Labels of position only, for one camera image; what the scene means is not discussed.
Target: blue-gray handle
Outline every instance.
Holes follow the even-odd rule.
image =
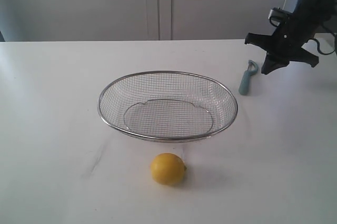
[[[241,95],[247,95],[248,91],[249,91],[249,83],[251,80],[251,73],[249,72],[249,70],[246,70],[243,73],[242,79],[241,79],[241,84],[239,87],[239,94]]]

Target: white table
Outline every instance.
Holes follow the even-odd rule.
[[[264,56],[242,40],[1,43],[0,223],[335,224],[337,57],[255,75],[240,96],[248,59]],[[162,69],[225,84],[239,103],[234,124],[159,144],[101,121],[108,83]],[[162,152],[183,156],[184,184],[152,180]]]

